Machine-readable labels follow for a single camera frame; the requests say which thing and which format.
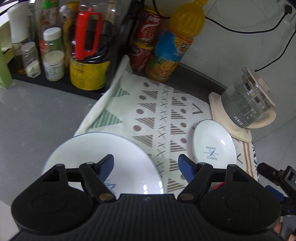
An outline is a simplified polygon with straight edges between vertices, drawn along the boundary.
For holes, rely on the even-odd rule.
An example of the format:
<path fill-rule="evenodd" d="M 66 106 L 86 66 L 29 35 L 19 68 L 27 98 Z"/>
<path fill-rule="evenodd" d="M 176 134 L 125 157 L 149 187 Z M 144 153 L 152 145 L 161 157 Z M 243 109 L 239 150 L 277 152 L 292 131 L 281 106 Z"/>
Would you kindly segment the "upper red soda can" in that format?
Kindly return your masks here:
<path fill-rule="evenodd" d="M 137 22 L 133 39 L 144 44 L 152 44 L 162 21 L 152 7 L 145 6 Z"/>

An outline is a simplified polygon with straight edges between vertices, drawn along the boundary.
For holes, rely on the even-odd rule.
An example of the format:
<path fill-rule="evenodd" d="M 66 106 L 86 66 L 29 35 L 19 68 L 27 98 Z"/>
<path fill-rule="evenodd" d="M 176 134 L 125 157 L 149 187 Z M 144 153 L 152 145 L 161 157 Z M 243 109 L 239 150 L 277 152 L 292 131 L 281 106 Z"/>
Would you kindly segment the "white lidded spice jar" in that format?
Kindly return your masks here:
<path fill-rule="evenodd" d="M 59 27 L 48 28 L 43 32 L 43 66 L 46 78 L 53 82 L 60 80 L 65 73 L 65 51 L 61 37 L 62 29 Z"/>

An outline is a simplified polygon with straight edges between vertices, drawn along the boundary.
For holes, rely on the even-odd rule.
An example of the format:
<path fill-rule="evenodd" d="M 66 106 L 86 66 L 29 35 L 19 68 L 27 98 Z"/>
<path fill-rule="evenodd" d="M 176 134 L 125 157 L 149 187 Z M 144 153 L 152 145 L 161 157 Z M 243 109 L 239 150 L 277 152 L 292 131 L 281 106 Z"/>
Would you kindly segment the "glass electric kettle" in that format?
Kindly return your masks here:
<path fill-rule="evenodd" d="M 241 79 L 222 94 L 221 101 L 230 120 L 239 128 L 262 128 L 276 118 L 270 88 L 253 69 L 242 68 Z"/>

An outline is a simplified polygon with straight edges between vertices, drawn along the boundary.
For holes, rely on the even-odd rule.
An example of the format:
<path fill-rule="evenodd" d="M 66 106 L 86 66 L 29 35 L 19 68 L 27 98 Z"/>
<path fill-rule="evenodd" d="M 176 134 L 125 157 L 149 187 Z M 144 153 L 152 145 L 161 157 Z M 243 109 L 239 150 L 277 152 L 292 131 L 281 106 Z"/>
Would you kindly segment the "lower red soda can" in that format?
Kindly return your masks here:
<path fill-rule="evenodd" d="M 134 72 L 141 72 L 154 49 L 154 45 L 133 41 L 129 60 Z"/>

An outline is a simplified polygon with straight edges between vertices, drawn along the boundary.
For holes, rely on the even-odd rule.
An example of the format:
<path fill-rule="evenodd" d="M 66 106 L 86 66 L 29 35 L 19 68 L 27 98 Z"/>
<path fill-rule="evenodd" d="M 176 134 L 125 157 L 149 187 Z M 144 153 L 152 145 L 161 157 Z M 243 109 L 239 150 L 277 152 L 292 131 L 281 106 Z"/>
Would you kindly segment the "orange juice bottle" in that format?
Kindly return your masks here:
<path fill-rule="evenodd" d="M 205 24 L 207 0 L 194 0 L 176 8 L 145 66 L 148 78 L 165 82 Z"/>

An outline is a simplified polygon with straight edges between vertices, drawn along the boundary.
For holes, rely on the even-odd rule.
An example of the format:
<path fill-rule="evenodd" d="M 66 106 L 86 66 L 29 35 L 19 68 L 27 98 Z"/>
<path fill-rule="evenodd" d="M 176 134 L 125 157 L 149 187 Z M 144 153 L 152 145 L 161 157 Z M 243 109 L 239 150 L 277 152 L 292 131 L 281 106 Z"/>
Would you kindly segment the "black metal kitchen rack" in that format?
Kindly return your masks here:
<path fill-rule="evenodd" d="M 66 71 L 64 77 L 61 80 L 52 82 L 46 80 L 45 74 L 42 73 L 36 78 L 29 78 L 26 75 L 21 75 L 17 72 L 15 67 L 15 61 L 11 60 L 8 63 L 8 68 L 14 79 L 21 80 L 28 83 L 33 83 L 52 89 L 62 90 L 64 92 L 77 94 L 79 96 L 87 97 L 90 99 L 99 100 L 100 97 L 107 92 L 110 88 L 119 64 L 123 57 L 128 54 L 128 47 L 130 40 L 132 39 L 132 33 L 135 30 L 135 26 L 140 17 L 140 12 L 144 9 L 145 1 L 131 1 L 128 11 L 123 19 L 122 24 L 119 27 L 118 33 L 115 36 L 115 47 L 112 49 L 111 64 L 107 73 L 107 81 L 105 87 L 99 90 L 82 90 L 75 87 L 70 83 L 70 72 Z"/>

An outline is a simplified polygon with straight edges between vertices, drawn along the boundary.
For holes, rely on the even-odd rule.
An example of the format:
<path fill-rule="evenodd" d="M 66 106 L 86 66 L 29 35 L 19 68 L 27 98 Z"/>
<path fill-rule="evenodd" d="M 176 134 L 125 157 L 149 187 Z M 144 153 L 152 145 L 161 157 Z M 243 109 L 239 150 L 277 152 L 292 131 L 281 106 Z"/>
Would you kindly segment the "patterned fringed table cloth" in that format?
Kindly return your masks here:
<path fill-rule="evenodd" d="M 86 115 L 76 135 L 105 132 L 131 140 L 153 160 L 165 192 L 178 195 L 187 185 L 178 156 L 193 157 L 195 127 L 211 117 L 206 102 L 133 74 L 124 56 L 110 88 Z"/>

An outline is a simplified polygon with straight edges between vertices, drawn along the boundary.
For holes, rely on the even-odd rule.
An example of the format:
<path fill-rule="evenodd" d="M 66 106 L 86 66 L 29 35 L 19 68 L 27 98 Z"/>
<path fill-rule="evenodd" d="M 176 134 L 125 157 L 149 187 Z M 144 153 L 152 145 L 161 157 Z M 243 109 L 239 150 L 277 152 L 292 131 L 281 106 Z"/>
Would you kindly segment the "green cardboard box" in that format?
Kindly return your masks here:
<path fill-rule="evenodd" d="M 1 89 L 8 89 L 13 78 L 8 68 L 8 63 L 14 58 L 15 50 L 11 42 L 11 30 L 9 21 L 1 25 Z"/>

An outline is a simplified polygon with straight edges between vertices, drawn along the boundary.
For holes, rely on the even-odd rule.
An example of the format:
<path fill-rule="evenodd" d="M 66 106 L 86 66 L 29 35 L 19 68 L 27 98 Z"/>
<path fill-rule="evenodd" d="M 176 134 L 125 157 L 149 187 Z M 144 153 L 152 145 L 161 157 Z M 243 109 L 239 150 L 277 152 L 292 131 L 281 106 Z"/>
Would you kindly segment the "white wall socket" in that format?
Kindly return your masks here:
<path fill-rule="evenodd" d="M 295 2 L 288 0 L 277 0 L 276 1 L 280 9 L 285 13 L 288 6 L 292 8 L 292 12 L 287 14 L 287 17 L 291 20 L 295 16 Z"/>

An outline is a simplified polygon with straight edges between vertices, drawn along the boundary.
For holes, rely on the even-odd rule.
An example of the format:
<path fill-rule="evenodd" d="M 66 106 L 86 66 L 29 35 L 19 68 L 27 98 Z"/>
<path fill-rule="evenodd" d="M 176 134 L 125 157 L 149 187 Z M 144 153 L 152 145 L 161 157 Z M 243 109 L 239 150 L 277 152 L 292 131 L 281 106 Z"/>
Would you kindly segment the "red and black bowl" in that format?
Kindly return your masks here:
<path fill-rule="evenodd" d="M 221 183 L 217 184 L 216 186 L 213 187 L 213 190 L 216 190 L 216 189 L 224 186 L 224 184 L 225 184 L 224 182 L 221 182 Z"/>

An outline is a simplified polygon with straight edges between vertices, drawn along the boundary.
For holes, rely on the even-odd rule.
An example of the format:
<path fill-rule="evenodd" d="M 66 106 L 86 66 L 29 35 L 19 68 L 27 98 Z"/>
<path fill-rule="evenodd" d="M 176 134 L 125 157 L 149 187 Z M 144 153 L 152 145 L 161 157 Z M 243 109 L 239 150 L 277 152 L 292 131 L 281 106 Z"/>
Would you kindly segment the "clear glass spice jar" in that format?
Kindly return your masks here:
<path fill-rule="evenodd" d="M 39 56 L 35 42 L 28 42 L 21 47 L 23 66 L 27 77 L 36 78 L 41 74 Z"/>

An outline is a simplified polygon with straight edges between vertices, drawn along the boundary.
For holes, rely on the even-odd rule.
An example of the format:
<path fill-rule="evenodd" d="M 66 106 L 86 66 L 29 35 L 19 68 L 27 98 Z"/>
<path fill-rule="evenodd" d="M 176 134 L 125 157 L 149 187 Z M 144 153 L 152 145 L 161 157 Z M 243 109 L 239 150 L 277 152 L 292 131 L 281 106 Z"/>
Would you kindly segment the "red soda can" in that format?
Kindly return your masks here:
<path fill-rule="evenodd" d="M 154 49 L 154 45 L 133 41 L 129 60 L 134 72 L 141 72 Z"/>
<path fill-rule="evenodd" d="M 162 21 L 152 7 L 145 6 L 137 22 L 133 39 L 144 44 L 152 44 Z"/>

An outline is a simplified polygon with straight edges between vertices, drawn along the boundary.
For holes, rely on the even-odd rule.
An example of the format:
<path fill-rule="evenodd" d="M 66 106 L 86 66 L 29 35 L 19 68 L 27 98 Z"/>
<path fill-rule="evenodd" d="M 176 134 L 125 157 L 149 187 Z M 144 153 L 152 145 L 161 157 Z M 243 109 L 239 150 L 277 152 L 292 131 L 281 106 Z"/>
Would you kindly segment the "green cap sauce bottle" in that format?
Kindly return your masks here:
<path fill-rule="evenodd" d="M 58 0 L 43 0 L 41 6 L 41 12 L 39 17 L 39 29 L 38 29 L 38 38 L 39 38 L 39 48 L 41 55 L 45 51 L 45 41 L 43 39 L 43 32 L 51 27 L 56 27 L 58 25 Z"/>

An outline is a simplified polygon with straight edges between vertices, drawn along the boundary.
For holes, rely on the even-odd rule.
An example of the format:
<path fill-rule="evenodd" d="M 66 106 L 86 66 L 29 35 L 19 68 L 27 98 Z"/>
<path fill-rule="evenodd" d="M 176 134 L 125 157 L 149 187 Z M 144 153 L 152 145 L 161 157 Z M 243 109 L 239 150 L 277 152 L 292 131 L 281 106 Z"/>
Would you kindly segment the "small white plate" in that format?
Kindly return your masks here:
<path fill-rule="evenodd" d="M 193 155 L 197 163 L 207 163 L 220 169 L 237 162 L 231 136 L 213 120 L 203 120 L 197 124 L 193 133 Z"/>

